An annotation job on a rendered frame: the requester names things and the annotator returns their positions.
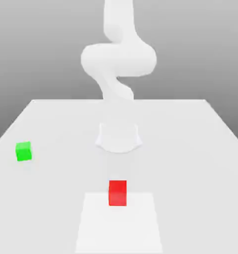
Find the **small red cube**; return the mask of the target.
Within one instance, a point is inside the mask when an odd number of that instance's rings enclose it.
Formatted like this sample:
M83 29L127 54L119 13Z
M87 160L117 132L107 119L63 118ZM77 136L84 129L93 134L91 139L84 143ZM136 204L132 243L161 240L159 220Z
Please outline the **small red cube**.
M110 180L108 190L109 206L126 206L127 205L127 181Z

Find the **small green cube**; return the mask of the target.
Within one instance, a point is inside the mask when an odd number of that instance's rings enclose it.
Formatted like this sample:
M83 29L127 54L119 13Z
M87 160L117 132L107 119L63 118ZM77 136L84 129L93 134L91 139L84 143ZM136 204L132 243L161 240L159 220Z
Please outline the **small green cube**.
M28 161L32 159L31 142L19 142L15 146L17 161Z

